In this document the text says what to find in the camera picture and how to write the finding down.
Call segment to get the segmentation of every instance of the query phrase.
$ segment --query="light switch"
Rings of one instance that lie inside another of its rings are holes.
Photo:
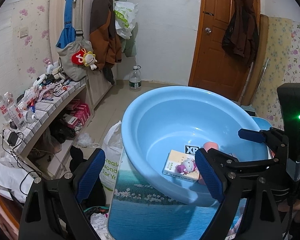
[[[28,36],[28,27],[20,28],[20,39]]]

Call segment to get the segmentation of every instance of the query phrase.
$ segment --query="green garment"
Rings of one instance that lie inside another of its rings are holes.
[[[133,57],[137,54],[134,30],[132,30],[131,33],[132,36],[130,37],[129,40],[125,40],[124,38],[120,37],[121,49],[122,52],[126,55],[126,57]]]

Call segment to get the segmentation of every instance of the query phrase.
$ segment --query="blue plastic basin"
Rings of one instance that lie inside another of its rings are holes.
[[[241,128],[260,130],[243,109],[223,96],[171,86],[144,93],[129,105],[122,140],[134,168],[157,190],[185,204],[211,206],[216,201],[206,186],[162,174],[169,152],[213,141],[240,161],[267,159],[264,144],[238,137]]]

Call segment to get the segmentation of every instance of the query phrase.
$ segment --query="pink cup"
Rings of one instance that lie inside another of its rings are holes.
[[[203,148],[208,151],[209,149],[213,148],[213,149],[216,149],[216,150],[219,150],[219,146],[218,144],[216,144],[215,142],[206,142],[204,145],[203,145]],[[201,175],[199,175],[199,179],[198,179],[198,182],[201,184],[201,185],[206,185],[206,183],[204,182],[203,178]]]

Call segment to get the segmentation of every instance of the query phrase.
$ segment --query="blue gripper pad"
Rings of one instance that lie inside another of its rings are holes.
[[[238,135],[241,139],[251,142],[263,143],[266,141],[266,138],[262,133],[253,130],[240,129]]]
[[[78,183],[78,190],[75,196],[78,203],[81,203],[82,200],[89,197],[90,192],[99,177],[102,167],[105,165],[105,152],[101,149],[96,149],[95,151],[98,151],[97,155],[87,167]]]
[[[202,178],[204,179],[204,182],[206,183],[211,197],[221,203],[225,198],[225,195],[223,194],[222,182],[201,151],[205,151],[205,149],[199,149],[195,152],[195,163]]]

